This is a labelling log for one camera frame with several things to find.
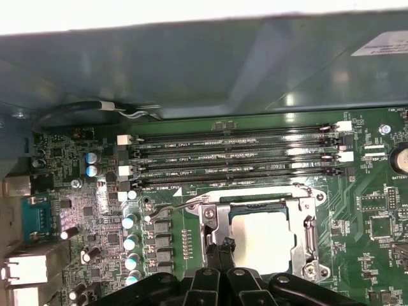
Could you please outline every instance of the integrated circuit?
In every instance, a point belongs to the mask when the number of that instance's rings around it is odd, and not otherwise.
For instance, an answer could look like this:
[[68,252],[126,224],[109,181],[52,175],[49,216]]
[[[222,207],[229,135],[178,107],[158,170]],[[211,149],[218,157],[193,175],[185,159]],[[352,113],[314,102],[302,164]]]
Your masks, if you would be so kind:
[[109,244],[118,244],[119,243],[118,234],[108,234],[108,243]]
[[92,206],[85,206],[82,209],[82,211],[83,211],[82,213],[83,213],[84,217],[89,217],[89,216],[94,215],[94,209],[93,209]]
[[98,268],[91,269],[91,277],[101,277],[101,270]]
[[59,206],[61,208],[71,208],[72,207],[72,202],[70,199],[63,199],[59,202]]
[[392,235],[391,217],[372,217],[370,221],[370,235],[373,239],[389,238]]
[[114,172],[108,172],[106,175],[106,183],[114,183],[116,182],[116,174]]

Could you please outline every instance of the capacitor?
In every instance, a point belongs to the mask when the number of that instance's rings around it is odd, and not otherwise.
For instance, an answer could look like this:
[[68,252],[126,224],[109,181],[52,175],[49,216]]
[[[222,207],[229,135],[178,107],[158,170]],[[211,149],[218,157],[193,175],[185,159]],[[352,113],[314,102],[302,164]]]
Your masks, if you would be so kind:
[[31,166],[33,166],[33,168],[35,169],[44,169],[46,165],[47,163],[45,162],[44,159],[34,159],[31,162]]
[[72,228],[68,228],[61,233],[61,239],[63,240],[71,239],[77,234],[79,234],[79,228],[73,226]]
[[92,259],[94,259],[96,256],[99,256],[101,254],[101,250],[99,247],[93,247],[89,252],[84,254],[84,262],[88,263]]
[[82,293],[85,292],[86,289],[87,286],[85,286],[84,284],[79,284],[77,287],[75,287],[69,292],[68,295],[69,299],[71,301],[75,301]]
[[130,191],[128,191],[127,192],[128,194],[127,194],[127,198],[129,199],[129,200],[134,200],[134,199],[136,199],[137,198],[137,196],[138,196],[138,194],[136,193],[136,191],[134,191],[134,190],[130,190]]
[[125,267],[132,271],[136,268],[136,266],[140,263],[140,256],[136,253],[130,254],[125,260]]
[[128,214],[122,219],[123,228],[130,230],[136,223],[137,217],[134,214]]
[[136,244],[138,243],[139,238],[136,235],[132,234],[127,236],[125,241],[123,241],[123,248],[125,248],[125,250],[127,251],[132,251],[136,247]]
[[45,157],[45,151],[43,149],[38,149],[35,153],[35,156],[37,158],[44,158]]
[[129,273],[129,276],[126,278],[126,285],[130,286],[137,283],[142,278],[141,273],[138,270],[133,270]]
[[85,161],[88,164],[96,164],[101,161],[101,156],[99,153],[89,152],[85,155]]
[[92,164],[85,169],[85,173],[89,177],[98,177],[102,174],[102,169]]
[[88,302],[88,296],[85,293],[82,293],[80,296],[78,296],[75,303],[71,304],[71,306],[82,306],[82,305],[86,305],[87,302]]

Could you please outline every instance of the cable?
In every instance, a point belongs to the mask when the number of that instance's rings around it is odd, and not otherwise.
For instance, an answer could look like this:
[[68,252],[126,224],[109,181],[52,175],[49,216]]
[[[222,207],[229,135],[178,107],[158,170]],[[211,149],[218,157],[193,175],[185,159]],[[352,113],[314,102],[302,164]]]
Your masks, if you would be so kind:
[[[54,107],[53,109],[47,111],[43,115],[40,115],[38,118],[36,118],[32,124],[32,130],[34,132],[39,133],[41,131],[41,127],[44,125],[44,123],[46,123],[46,121],[50,120],[53,117],[64,115],[65,113],[80,112],[84,110],[106,110],[106,111],[120,112],[121,115],[129,119],[136,119],[136,118],[141,117],[141,115],[138,115],[137,114],[138,112],[134,112],[135,109],[136,109],[135,106],[130,105],[130,104],[118,103],[118,102],[114,102],[114,103],[113,102],[103,102],[103,101],[98,101],[98,100],[81,101],[81,102],[74,102],[70,104],[63,104],[63,105]],[[134,113],[131,113],[130,115],[128,115],[124,112],[134,112]]]
[[124,112],[118,112],[120,113],[122,116],[128,118],[128,119],[137,119],[140,118],[142,116],[147,116],[149,113],[146,112],[145,110],[139,110],[137,112],[134,113],[124,113]]

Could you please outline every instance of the dimm slot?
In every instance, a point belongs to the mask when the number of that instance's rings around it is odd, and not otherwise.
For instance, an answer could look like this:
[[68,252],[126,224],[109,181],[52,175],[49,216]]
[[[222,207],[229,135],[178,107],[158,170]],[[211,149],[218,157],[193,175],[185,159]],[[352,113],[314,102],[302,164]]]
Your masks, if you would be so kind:
[[257,165],[261,163],[290,163],[304,161],[320,161],[322,154],[305,154],[302,156],[270,156],[270,157],[248,157],[241,159],[219,159],[219,160],[201,160],[201,161],[181,161],[175,163],[156,163],[144,166],[146,171],[166,171],[188,170],[190,168],[205,169],[211,166],[245,166]]
[[152,184],[181,184],[181,183],[202,183],[202,182],[213,182],[213,181],[225,181],[225,180],[238,180],[238,179],[270,179],[277,177],[299,177],[299,176],[309,176],[317,174],[330,174],[338,175],[341,171],[338,168],[332,167],[318,167],[318,168],[300,168],[300,169],[287,169],[287,170],[268,170],[250,173],[228,173],[226,175],[219,175],[216,173],[207,175],[193,175],[189,177],[166,177],[166,178],[147,178],[142,179],[142,186],[147,187]]
[[[205,141],[213,140],[215,138],[223,138],[226,136],[232,137],[245,137],[253,135],[267,135],[268,133],[273,133],[275,136],[282,135],[293,135],[298,133],[304,134],[316,134],[316,133],[327,133],[330,129],[321,128],[330,126],[329,124],[323,124],[320,126],[299,126],[299,127],[289,127],[289,128],[275,128],[275,129],[254,129],[254,130],[241,130],[241,131],[213,131],[211,133],[195,133],[195,134],[181,134],[177,135],[178,140],[194,140],[194,141]],[[163,142],[168,140],[174,140],[174,135],[158,135],[158,136],[146,136],[145,143],[150,142]]]

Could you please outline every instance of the blue capacitor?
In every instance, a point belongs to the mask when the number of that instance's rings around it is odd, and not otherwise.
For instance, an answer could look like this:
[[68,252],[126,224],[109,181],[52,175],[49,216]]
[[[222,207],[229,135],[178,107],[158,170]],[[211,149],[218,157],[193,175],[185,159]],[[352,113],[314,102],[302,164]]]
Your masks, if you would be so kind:
[[96,164],[101,161],[101,156],[95,152],[89,152],[85,155],[85,161],[88,164]]
[[85,173],[89,177],[97,177],[102,174],[102,171],[99,167],[92,164],[85,169]]

